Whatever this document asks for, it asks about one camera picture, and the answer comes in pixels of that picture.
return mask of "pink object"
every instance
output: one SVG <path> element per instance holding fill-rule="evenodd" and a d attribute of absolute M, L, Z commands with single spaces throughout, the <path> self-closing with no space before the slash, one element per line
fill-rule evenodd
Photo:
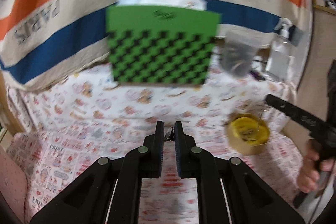
<path fill-rule="evenodd" d="M 27 180 L 24 172 L 0 146 L 0 192 L 16 216 L 24 220 Z"/>

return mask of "yellow container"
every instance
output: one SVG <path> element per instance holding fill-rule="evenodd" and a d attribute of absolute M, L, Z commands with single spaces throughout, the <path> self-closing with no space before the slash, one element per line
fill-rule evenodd
<path fill-rule="evenodd" d="M 228 125 L 229 145 L 243 155 L 257 155 L 266 148 L 269 129 L 250 113 L 238 114 Z"/>

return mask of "spray nozzle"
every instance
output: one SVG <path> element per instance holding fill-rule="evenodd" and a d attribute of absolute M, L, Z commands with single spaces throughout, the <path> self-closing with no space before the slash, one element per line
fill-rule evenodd
<path fill-rule="evenodd" d="M 293 23 L 288 18 L 280 18 L 278 24 L 274 27 L 274 30 L 280 30 L 280 35 L 285 38 L 289 38 L 289 29 L 293 26 Z"/>

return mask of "metal screw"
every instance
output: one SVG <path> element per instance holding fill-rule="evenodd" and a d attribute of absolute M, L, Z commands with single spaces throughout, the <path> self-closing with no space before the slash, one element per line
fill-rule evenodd
<path fill-rule="evenodd" d="M 233 165 L 239 165 L 242 162 L 241 159 L 237 157 L 230 159 L 230 161 Z"/>
<path fill-rule="evenodd" d="M 148 151 L 148 147 L 147 146 L 140 146 L 138 148 L 138 152 L 139 153 L 146 153 Z"/>
<path fill-rule="evenodd" d="M 194 147 L 191 148 L 191 152 L 195 153 L 195 154 L 199 154 L 199 153 L 202 152 L 202 148 L 194 146 Z"/>
<path fill-rule="evenodd" d="M 100 165 L 105 165 L 105 164 L 107 164 L 109 162 L 109 158 L 106 158 L 106 157 L 102 157 L 102 158 L 100 158 L 99 160 L 98 160 L 98 163 L 100 164 Z"/>

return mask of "blue stripe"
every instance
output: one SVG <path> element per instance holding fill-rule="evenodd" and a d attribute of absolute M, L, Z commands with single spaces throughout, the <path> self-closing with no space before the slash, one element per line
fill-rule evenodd
<path fill-rule="evenodd" d="M 220 13 L 221 24 L 231 24 L 246 27 L 252 30 L 256 30 L 259 32 L 276 32 L 279 33 L 278 30 L 274 30 L 274 27 L 279 22 L 281 17 L 265 12 L 263 10 L 259 10 L 256 8 L 252 8 L 249 6 L 244 6 L 240 4 L 234 4 L 231 2 L 220 1 L 220 0 L 205 0 L 207 1 L 207 10 Z M 293 32 L 296 27 L 293 26 L 290 28 L 290 40 L 293 36 Z"/>
<path fill-rule="evenodd" d="M 207 10 L 222 14 L 222 24 L 243 26 L 265 33 L 276 32 L 273 28 L 280 19 L 276 15 L 230 2 L 206 1 Z M 292 27 L 290 38 L 295 29 L 299 31 Z M 2 70 L 9 71 L 16 81 L 25 84 L 104 37 L 106 37 L 105 8 L 86 15 L 57 31 L 14 66 L 5 68 L 1 60 L 0 66 Z"/>
<path fill-rule="evenodd" d="M 4 67 L 21 84 L 44 73 L 81 49 L 106 37 L 105 8 L 86 15 L 54 33 L 17 64 Z"/>

